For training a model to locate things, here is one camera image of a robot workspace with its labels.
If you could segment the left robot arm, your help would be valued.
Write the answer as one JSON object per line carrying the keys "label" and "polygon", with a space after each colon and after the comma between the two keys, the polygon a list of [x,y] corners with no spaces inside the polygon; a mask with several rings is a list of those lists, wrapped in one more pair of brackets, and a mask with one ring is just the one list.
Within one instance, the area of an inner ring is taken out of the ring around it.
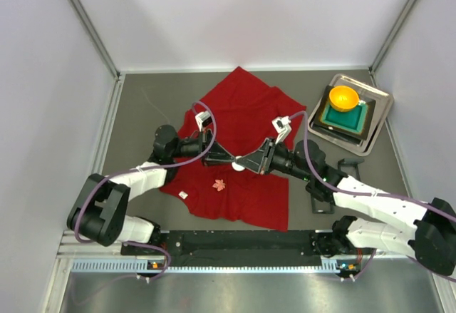
{"label": "left robot arm", "polygon": [[94,173],[85,181],[68,218],[67,227],[76,235],[102,246],[114,242],[136,242],[152,245],[160,239],[160,226],[141,217],[126,214],[132,199],[151,189],[172,182],[182,167],[189,168],[201,157],[203,165],[224,165],[235,157],[214,141],[213,132],[197,131],[195,137],[179,138],[171,125],[155,131],[153,151],[142,165],[112,177]]}

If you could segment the red garment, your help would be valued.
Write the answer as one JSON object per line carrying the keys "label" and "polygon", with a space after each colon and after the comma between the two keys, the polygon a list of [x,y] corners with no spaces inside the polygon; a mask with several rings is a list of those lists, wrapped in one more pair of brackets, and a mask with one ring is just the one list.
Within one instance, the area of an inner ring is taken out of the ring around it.
{"label": "red garment", "polygon": [[[267,137],[276,137],[272,120],[291,116],[305,106],[281,89],[243,68],[236,68],[208,92],[201,101],[212,110],[217,122],[217,142],[232,155],[255,151]],[[189,212],[207,219],[241,220],[269,230],[285,232],[289,223],[289,181],[276,175],[235,171],[231,165],[206,167],[200,161],[180,168],[175,179],[161,187]],[[212,187],[222,179],[226,188]],[[188,194],[182,199],[179,193]]]}

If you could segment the round iridescent brooch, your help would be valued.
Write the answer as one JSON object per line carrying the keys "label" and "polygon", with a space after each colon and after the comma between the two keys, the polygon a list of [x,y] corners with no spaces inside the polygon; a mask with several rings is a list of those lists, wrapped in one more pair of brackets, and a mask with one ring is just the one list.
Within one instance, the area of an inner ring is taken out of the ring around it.
{"label": "round iridescent brooch", "polygon": [[231,163],[231,166],[237,172],[241,172],[241,171],[245,170],[245,168],[243,166],[237,164],[236,162]]}

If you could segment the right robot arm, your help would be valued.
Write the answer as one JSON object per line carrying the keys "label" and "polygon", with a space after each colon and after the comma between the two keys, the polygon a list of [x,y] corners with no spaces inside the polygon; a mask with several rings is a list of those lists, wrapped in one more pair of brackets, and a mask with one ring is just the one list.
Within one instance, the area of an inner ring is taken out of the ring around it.
{"label": "right robot arm", "polygon": [[291,175],[306,181],[311,197],[368,216],[345,216],[333,224],[340,246],[395,252],[436,274],[455,276],[455,210],[445,200],[421,202],[366,185],[327,165],[325,153],[312,140],[289,150],[267,138],[253,153],[237,156],[233,167]]}

